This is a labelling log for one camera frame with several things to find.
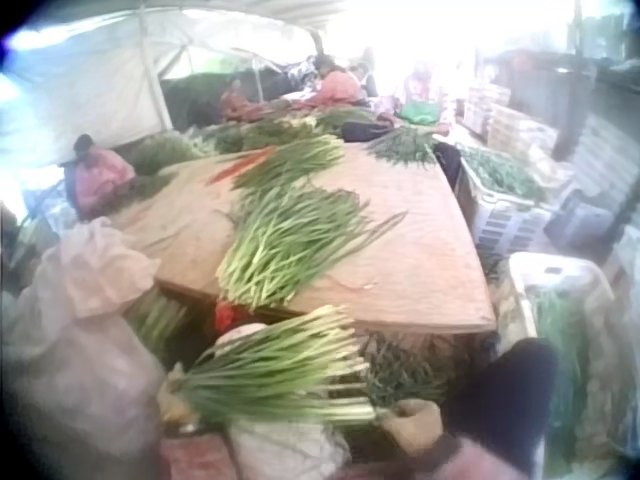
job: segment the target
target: red pepper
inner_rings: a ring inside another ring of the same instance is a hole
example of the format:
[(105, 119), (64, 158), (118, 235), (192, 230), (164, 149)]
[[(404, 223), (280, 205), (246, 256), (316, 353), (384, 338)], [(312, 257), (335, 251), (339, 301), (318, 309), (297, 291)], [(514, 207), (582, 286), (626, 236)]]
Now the red pepper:
[(266, 160), (271, 156), (271, 154), (275, 151), (275, 149), (276, 149), (275, 146), (266, 147), (266, 148), (263, 148), (262, 150), (252, 153), (251, 155), (247, 155), (245, 158), (236, 162), (234, 165), (230, 166), (229, 168), (225, 168), (221, 172), (218, 172), (212, 177), (210, 177), (205, 182), (205, 185), (213, 185), (214, 183), (224, 180), (225, 178), (229, 178), (237, 175), (242, 170), (247, 169), (248, 167), (252, 166), (255, 163), (263, 162), (264, 160)]

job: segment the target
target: market stall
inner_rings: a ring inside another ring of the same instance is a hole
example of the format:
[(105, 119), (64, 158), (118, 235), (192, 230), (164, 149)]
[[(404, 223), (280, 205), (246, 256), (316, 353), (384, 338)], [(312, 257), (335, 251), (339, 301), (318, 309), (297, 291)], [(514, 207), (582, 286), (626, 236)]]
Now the market stall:
[[(380, 221), (408, 215), (365, 250), (341, 261), (297, 295), (290, 308), (307, 312), (347, 305), (362, 327), (406, 333), (494, 328), (477, 254), (455, 197), (437, 167), (394, 166), (362, 145), (345, 145), (340, 163), (313, 184), (356, 192)], [(155, 198), (112, 216), (135, 248), (161, 259), (157, 278), (196, 296), (216, 296), (216, 269), (233, 241), (230, 212), (239, 194), (231, 182), (205, 185), (228, 167), (225, 157), (172, 167), (172, 183)]]

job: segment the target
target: vegetable bundle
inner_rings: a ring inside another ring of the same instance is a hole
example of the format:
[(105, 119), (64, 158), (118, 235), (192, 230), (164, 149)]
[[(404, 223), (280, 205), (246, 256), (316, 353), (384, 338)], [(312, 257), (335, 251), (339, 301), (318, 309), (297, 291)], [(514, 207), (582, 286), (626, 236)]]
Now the vegetable bundle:
[(142, 344), (164, 361), (167, 339), (189, 321), (187, 310), (154, 287), (136, 300), (124, 316)]
[(369, 143), (367, 151), (394, 165), (432, 165), (437, 162), (431, 151), (432, 136), (418, 129), (400, 127)]
[(542, 187), (521, 160), (482, 148), (458, 145), (458, 149), (486, 189), (525, 200), (544, 199)]
[(364, 350), (370, 365), (368, 391), (377, 407), (389, 408), (407, 398), (441, 403), (460, 370), (460, 359), (451, 351), (413, 352), (380, 334), (370, 337)]
[(587, 395), (588, 341), (584, 312), (576, 299), (546, 289), (532, 296), (536, 329), (559, 354), (559, 369), (551, 403), (547, 440), (553, 458), (549, 466), (565, 468), (575, 453), (575, 427)]
[(164, 167), (213, 155), (212, 146), (177, 132), (149, 137), (135, 147), (129, 160), (138, 175), (155, 175)]
[(342, 156), (342, 142), (330, 135), (290, 143), (236, 177), (233, 187), (270, 190), (292, 184), (334, 166)]
[(216, 148), (220, 153), (257, 150), (270, 145), (286, 145), (321, 135), (308, 122), (262, 120), (245, 127), (232, 127), (216, 134)]
[(352, 320), (335, 307), (271, 325), (207, 350), (175, 391), (209, 423), (237, 419), (371, 421), (364, 384), (330, 384), (366, 370)]
[(375, 123), (376, 115), (360, 107), (332, 107), (316, 116), (316, 127), (323, 133), (342, 136), (346, 122)]
[(395, 227), (378, 225), (353, 192), (283, 185), (246, 196), (217, 277), (223, 297), (250, 309), (286, 304), (315, 278)]

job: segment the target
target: white plastic bag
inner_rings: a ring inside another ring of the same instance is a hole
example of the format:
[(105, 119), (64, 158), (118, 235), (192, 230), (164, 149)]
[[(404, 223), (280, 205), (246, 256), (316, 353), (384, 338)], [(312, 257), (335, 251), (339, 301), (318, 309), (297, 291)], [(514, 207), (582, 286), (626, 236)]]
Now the white plastic bag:
[[(226, 333), (217, 345), (265, 327), (248, 324)], [(344, 439), (321, 423), (236, 421), (229, 437), (246, 480), (325, 480), (346, 463)]]
[(156, 269), (106, 219), (78, 225), (2, 319), (5, 400), (56, 477), (161, 478), (161, 369), (118, 312)]

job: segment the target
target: tent pole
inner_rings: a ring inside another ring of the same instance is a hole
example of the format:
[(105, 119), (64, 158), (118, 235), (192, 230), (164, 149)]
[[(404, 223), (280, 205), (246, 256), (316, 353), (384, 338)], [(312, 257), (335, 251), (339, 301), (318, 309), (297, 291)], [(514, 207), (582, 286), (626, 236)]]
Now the tent pole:
[(260, 72), (256, 66), (256, 59), (251, 59), (251, 66), (253, 67), (253, 73), (256, 75), (256, 85), (258, 85), (258, 98), (260, 98), (260, 103), (264, 102), (264, 93), (262, 92), (262, 82), (260, 81)]
[(164, 95), (162, 94), (162, 88), (160, 88), (160, 80), (155, 73), (153, 68), (153, 63), (149, 57), (149, 48), (147, 46), (147, 20), (145, 17), (144, 11), (144, 3), (140, 6), (138, 10), (138, 18), (140, 20), (140, 50), (142, 52), (142, 60), (144, 63), (145, 73), (147, 75), (147, 80), (149, 81), (149, 85), (151, 86), (151, 96), (153, 100), (153, 106), (156, 109), (156, 113), (158, 114), (158, 118), (160, 120), (160, 125), (163, 130), (172, 130), (173, 123), (171, 123), (171, 117), (169, 116), (169, 110), (167, 110), (167, 103), (164, 100)]

